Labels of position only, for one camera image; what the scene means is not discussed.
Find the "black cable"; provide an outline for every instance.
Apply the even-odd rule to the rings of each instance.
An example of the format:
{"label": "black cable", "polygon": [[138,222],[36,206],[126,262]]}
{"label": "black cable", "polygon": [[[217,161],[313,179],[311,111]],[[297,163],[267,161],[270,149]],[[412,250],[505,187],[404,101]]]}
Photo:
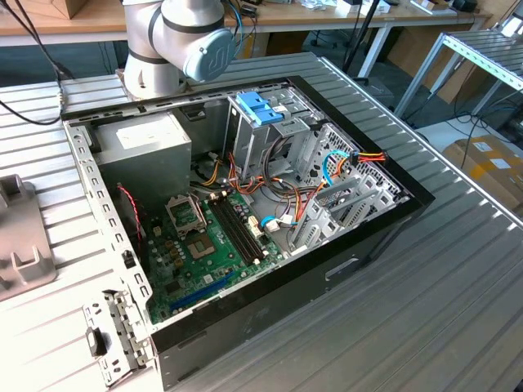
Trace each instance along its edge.
{"label": "black cable", "polygon": [[416,110],[414,110],[411,114],[409,114],[408,116],[404,117],[403,120],[404,121],[408,121],[409,118],[411,118],[412,116],[414,116],[416,113],[418,112],[421,112],[421,110],[425,109],[425,106],[428,105],[428,103],[432,100],[432,98],[434,98],[438,92],[440,92],[440,90],[443,88],[443,86],[447,84],[446,82],[445,83],[441,83],[441,85],[433,92],[431,93],[431,95],[425,100],[425,102],[423,102]]}
{"label": "black cable", "polygon": [[463,154],[463,160],[461,162],[461,166],[459,167],[460,169],[463,169],[463,166],[465,166],[465,161],[467,160],[468,148],[471,145],[472,133],[474,133],[474,130],[476,129],[476,125],[480,120],[481,120],[480,118],[478,118],[476,120],[476,123],[474,124],[474,126],[471,129],[471,133],[468,135],[467,144],[465,145],[465,153]]}
{"label": "black cable", "polygon": [[360,21],[361,7],[362,6],[363,5],[360,4],[360,6],[358,7],[358,13],[356,14],[356,22],[354,23],[354,29],[351,31],[351,36],[349,37],[349,41],[348,41],[348,43],[346,45],[345,55],[343,55],[343,61],[345,61],[347,55],[349,54],[349,49],[352,46],[352,40],[354,39],[355,32],[358,29],[358,22]]}
{"label": "black cable", "polygon": [[22,16],[27,21],[29,27],[20,19],[20,17],[13,11],[13,9],[7,5],[7,1],[6,0],[2,0],[2,1],[4,2],[3,5],[7,9],[7,11],[9,11],[9,13],[18,21],[18,23],[20,23],[22,25],[22,27],[24,27],[24,29],[26,31],[29,31],[29,27],[30,27],[30,29],[33,32],[30,35],[37,42],[37,44],[40,47],[40,49],[42,50],[43,54],[45,55],[47,60],[51,63],[53,68],[55,69],[55,71],[57,73],[56,77],[59,78],[59,79],[63,78],[63,77],[65,77],[65,78],[74,78],[72,73],[71,73],[71,71],[69,71],[66,67],[63,66],[63,64],[59,63],[58,61],[54,60],[51,57],[51,55],[47,51],[47,48],[43,45],[42,40],[40,39],[40,36],[38,35],[38,31],[34,27],[33,21],[29,18],[29,16],[27,15],[27,12],[25,12],[24,7],[20,3],[20,0],[14,0],[14,1],[15,1],[16,6],[20,9],[20,12],[22,13]]}
{"label": "black cable", "polygon": [[105,72],[109,75],[109,74],[110,74],[110,71],[109,71],[109,68],[107,67],[107,64],[105,63],[105,55],[104,55],[104,51],[103,51],[103,49],[101,48],[101,43],[99,43],[99,42],[98,42],[98,50],[100,51],[100,54],[101,54],[101,60],[102,60],[102,62],[104,63]]}
{"label": "black cable", "polygon": [[61,85],[61,78],[62,78],[62,76],[72,77],[73,75],[66,67],[64,67],[62,64],[60,64],[57,61],[52,59],[51,55],[49,55],[49,52],[43,45],[42,40],[40,39],[40,36],[38,35],[38,31],[34,27],[33,22],[31,21],[31,19],[25,12],[24,7],[20,4],[19,0],[15,0],[15,3],[20,8],[20,12],[22,13],[22,16],[27,20],[27,23],[29,26],[7,4],[7,0],[0,0],[0,4],[13,16],[13,18],[15,18],[15,20],[22,26],[22,28],[36,41],[36,43],[42,50],[42,53],[45,55],[45,57],[47,58],[47,60],[51,64],[51,66],[53,67],[53,70],[55,71],[55,75],[56,75],[56,81],[58,83],[58,88],[59,88],[58,97],[59,97],[59,102],[60,102],[59,103],[60,113],[56,118],[53,118],[52,120],[38,121],[38,120],[32,120],[31,118],[25,117],[23,114],[18,113],[16,110],[14,110],[9,105],[2,102],[1,100],[0,100],[0,106],[2,106],[9,113],[14,114],[16,117],[20,118],[21,120],[26,121],[27,123],[31,123],[34,125],[41,125],[41,126],[52,125],[52,124],[58,123],[60,121],[60,116],[61,116],[61,112],[63,109],[64,90]]}
{"label": "black cable", "polygon": [[356,43],[352,48],[351,53],[349,53],[349,56],[343,62],[342,70],[345,74],[349,71],[352,61],[354,61],[356,57],[358,48],[360,47],[360,44],[362,43],[364,36],[367,33],[367,30],[369,29],[370,21],[374,16],[374,12],[376,12],[376,8],[378,8],[379,2],[380,0],[373,0],[372,4],[370,5],[369,12],[365,16],[365,20],[363,22],[363,25],[361,26],[360,32],[358,33],[358,37],[356,38]]}
{"label": "black cable", "polygon": [[2,106],[5,110],[10,112],[11,114],[14,114],[16,117],[26,121],[27,123],[31,123],[31,124],[34,124],[34,125],[43,125],[43,126],[45,126],[45,125],[52,125],[52,124],[56,124],[56,123],[58,123],[60,121],[60,115],[58,117],[56,117],[56,118],[53,118],[52,120],[49,120],[49,121],[32,120],[30,118],[25,117],[23,114],[18,113],[16,110],[10,108],[6,104],[4,104],[1,100],[0,100],[0,106]]}
{"label": "black cable", "polygon": [[249,55],[249,59],[252,59],[253,58],[253,54],[254,54],[254,46],[256,45],[256,38],[257,38],[257,31],[256,31],[256,25],[258,23],[258,17],[255,16],[254,17],[254,21],[253,21],[253,31],[254,31],[254,39],[253,39],[253,44],[251,46],[251,54]]}
{"label": "black cable", "polygon": [[107,56],[107,67],[109,68],[109,75],[111,75],[113,73],[113,71],[111,70],[111,58],[109,57],[109,52],[107,51],[107,45],[105,44],[105,42],[103,43],[103,46],[105,55]]}
{"label": "black cable", "polygon": [[[507,100],[509,99],[511,96],[514,96],[515,94],[519,94],[523,91],[523,88],[521,88],[520,90],[516,90],[516,91],[513,91],[512,93],[508,94],[507,96],[504,96],[503,98],[500,98],[498,100],[496,100],[494,103],[490,104],[485,110],[495,106],[495,105],[498,105],[500,104],[501,102],[503,102],[504,100]],[[485,117],[488,117],[490,116],[491,114],[486,114],[484,116],[481,116],[479,117],[478,116],[478,119],[476,120],[476,122],[474,123],[474,126],[472,127],[471,129],[471,133],[470,135],[468,136],[468,139],[467,139],[467,145],[465,147],[465,154],[463,155],[463,161],[461,163],[461,169],[463,169],[463,166],[465,165],[465,161],[467,160],[467,153],[468,153],[468,147],[470,146],[470,143],[471,143],[471,139],[472,139],[472,133],[474,133],[474,130],[476,129],[476,126],[477,124]]]}
{"label": "black cable", "polygon": [[467,80],[470,78],[471,74],[472,74],[472,71],[476,69],[476,67],[474,65],[471,66],[471,68],[469,69],[468,73],[467,73],[467,76],[463,79],[463,83],[461,83],[461,86],[459,87],[459,90],[458,92],[456,93],[456,96],[454,97],[454,116],[458,116],[458,99],[459,99],[459,95],[461,94],[461,91],[463,89],[463,87],[465,86],[465,83],[467,82]]}

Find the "wooden table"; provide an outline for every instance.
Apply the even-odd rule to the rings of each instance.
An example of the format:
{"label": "wooden table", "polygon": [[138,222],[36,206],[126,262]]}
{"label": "wooden table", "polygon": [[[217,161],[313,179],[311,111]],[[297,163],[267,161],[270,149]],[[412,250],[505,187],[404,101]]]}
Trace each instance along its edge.
{"label": "wooden table", "polygon": [[[369,76],[378,54],[393,27],[416,25],[472,24],[478,30],[490,14],[459,13],[457,16],[431,16],[412,6],[408,0],[393,7],[388,14],[375,16],[371,28],[379,28],[378,34],[358,76]],[[123,6],[119,0],[90,0],[72,20],[31,15],[45,43],[103,42],[126,40]],[[364,16],[360,18],[361,26]],[[245,32],[251,31],[252,21],[244,20]],[[226,26],[235,27],[236,21],[228,15]],[[258,33],[283,31],[310,31],[327,29],[350,29],[355,26],[355,16],[337,14],[334,7],[324,11],[311,11],[299,3],[292,5],[266,4],[258,7]],[[0,15],[0,47],[33,45],[33,39],[8,14]]]}

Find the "red cable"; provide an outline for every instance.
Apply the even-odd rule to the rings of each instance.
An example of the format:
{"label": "red cable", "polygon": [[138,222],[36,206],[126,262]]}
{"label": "red cable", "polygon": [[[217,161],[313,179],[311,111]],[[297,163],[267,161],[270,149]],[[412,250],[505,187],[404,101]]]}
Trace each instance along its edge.
{"label": "red cable", "polygon": [[134,198],[127,191],[127,189],[123,188],[121,185],[118,185],[117,188],[125,193],[125,195],[129,199],[129,202],[132,205],[132,210],[134,211],[134,217],[135,217],[135,220],[136,220],[136,231],[137,231],[137,234],[138,234],[138,244],[140,244],[140,242],[141,242],[141,232],[140,232],[141,223],[140,223],[140,218],[138,217],[138,208],[136,208],[136,203],[134,201]]}

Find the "workbench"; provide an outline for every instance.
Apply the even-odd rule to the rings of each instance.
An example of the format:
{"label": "workbench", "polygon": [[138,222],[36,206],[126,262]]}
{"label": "workbench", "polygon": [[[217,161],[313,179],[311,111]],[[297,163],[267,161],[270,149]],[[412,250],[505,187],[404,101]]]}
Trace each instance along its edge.
{"label": "workbench", "polygon": [[[353,29],[356,22],[356,14],[341,16],[335,7],[311,11],[297,2],[291,5],[267,3],[257,9],[257,33]],[[489,17],[490,13],[483,11],[475,15],[459,12],[454,16],[432,16],[410,4],[409,0],[401,0],[401,4],[392,7],[390,13],[375,15],[372,19],[369,27],[378,28],[378,33],[358,76],[369,76],[393,27],[465,24],[472,25],[471,31],[476,31]],[[90,0],[72,20],[35,14],[31,14],[31,18],[44,43],[127,40],[123,6],[119,0]],[[361,16],[358,27],[363,20],[364,16]],[[232,29],[236,26],[236,20],[229,13],[226,26]],[[252,21],[244,18],[244,32],[250,33],[252,26]],[[34,41],[10,15],[0,14],[0,47],[18,45],[34,45]]]}
{"label": "workbench", "polygon": [[[510,391],[523,375],[523,224],[326,59],[235,61],[194,90],[299,74],[436,201],[387,252],[316,301],[218,359],[176,391]],[[67,82],[69,109],[127,101],[114,76]],[[56,84],[0,89],[32,118],[56,114]],[[0,302],[4,374],[17,389],[103,390],[81,307],[118,288],[114,259],[60,125],[0,112],[0,176],[38,194],[58,278]],[[152,368],[116,390],[160,391]],[[5,377],[4,385],[9,385]]]}

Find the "ram slot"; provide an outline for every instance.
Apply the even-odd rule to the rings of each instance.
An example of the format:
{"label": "ram slot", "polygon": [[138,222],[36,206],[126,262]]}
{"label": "ram slot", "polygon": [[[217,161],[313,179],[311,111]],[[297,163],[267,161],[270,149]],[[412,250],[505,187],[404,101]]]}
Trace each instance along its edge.
{"label": "ram slot", "polygon": [[263,259],[263,251],[227,200],[210,202],[209,207],[246,265]]}

